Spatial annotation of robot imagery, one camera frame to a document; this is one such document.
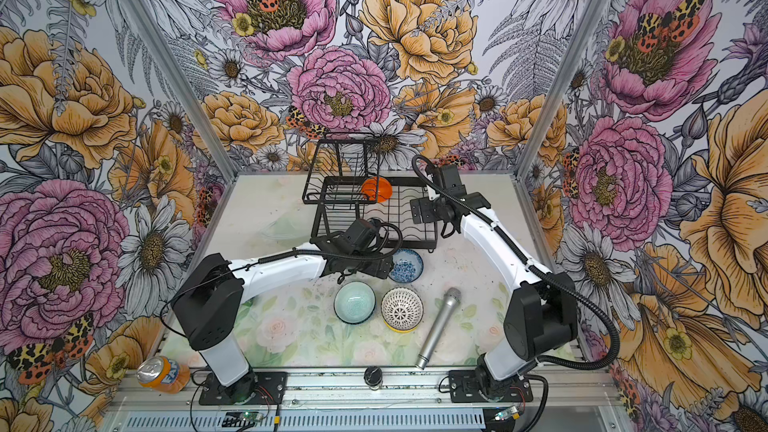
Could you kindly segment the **orange plastic bowl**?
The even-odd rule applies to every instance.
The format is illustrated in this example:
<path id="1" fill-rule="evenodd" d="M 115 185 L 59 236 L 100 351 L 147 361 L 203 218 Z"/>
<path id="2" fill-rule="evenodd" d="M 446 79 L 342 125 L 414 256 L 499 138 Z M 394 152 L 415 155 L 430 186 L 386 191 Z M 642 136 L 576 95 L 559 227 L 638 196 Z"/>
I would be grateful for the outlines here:
<path id="1" fill-rule="evenodd" d="M 392 197 L 393 187 L 386 178 L 376 176 L 363 182 L 361 193 L 368 200 L 384 203 Z"/>

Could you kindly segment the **blue floral ceramic bowl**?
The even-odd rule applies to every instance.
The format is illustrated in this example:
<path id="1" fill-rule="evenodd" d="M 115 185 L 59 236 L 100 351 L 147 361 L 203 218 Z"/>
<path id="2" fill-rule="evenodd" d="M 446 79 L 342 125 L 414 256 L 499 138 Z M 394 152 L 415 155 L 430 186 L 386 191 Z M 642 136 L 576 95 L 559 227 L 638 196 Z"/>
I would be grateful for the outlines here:
<path id="1" fill-rule="evenodd" d="M 421 255 L 412 249 L 401 248 L 393 256 L 393 268 L 389 278 L 394 282 L 409 284 L 420 278 L 424 271 Z"/>

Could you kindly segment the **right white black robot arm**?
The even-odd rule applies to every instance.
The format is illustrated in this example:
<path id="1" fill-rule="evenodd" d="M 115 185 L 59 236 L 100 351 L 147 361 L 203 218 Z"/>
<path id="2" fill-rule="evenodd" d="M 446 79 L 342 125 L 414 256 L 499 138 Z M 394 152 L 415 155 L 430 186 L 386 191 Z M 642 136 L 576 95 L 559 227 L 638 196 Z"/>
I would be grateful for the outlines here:
<path id="1" fill-rule="evenodd" d="M 483 252 L 510 292 L 502 321 L 504 338 L 478 359 L 481 393 L 496 398 L 549 352 L 577 337 L 578 304 L 574 283 L 554 274 L 528 253 L 504 227 L 490 202 L 469 193 L 455 165 L 437 166 L 419 155 L 412 160 L 428 196 L 411 201 L 415 222 L 441 222 L 449 235 L 460 234 Z"/>

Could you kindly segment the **mint green ceramic bowl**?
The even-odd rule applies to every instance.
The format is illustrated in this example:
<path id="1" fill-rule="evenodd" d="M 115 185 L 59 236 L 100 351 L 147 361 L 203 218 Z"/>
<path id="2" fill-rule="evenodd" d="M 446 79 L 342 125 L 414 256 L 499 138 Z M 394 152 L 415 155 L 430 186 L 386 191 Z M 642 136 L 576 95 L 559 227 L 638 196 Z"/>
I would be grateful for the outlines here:
<path id="1" fill-rule="evenodd" d="M 367 321 L 376 306 L 373 289 L 364 282 L 350 282 L 342 286 L 334 298 L 334 312 L 337 318 L 348 325 Z"/>

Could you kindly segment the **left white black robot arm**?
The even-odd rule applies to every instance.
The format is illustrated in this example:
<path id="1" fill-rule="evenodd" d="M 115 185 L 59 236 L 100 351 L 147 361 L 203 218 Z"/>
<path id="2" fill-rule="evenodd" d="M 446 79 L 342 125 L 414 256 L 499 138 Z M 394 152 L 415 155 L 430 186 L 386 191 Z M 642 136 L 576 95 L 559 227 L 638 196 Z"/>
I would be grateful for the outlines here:
<path id="1" fill-rule="evenodd" d="M 192 350 L 210 373 L 205 391 L 224 404 L 245 403 L 257 393 L 258 379 L 237 342 L 234 326 L 240 306 L 266 292 L 301 281 L 362 273 L 386 279 L 402 247 L 401 229 L 379 219 L 357 219 L 341 232 L 310 239 L 285 252 L 227 260 L 209 254 L 170 300 Z"/>

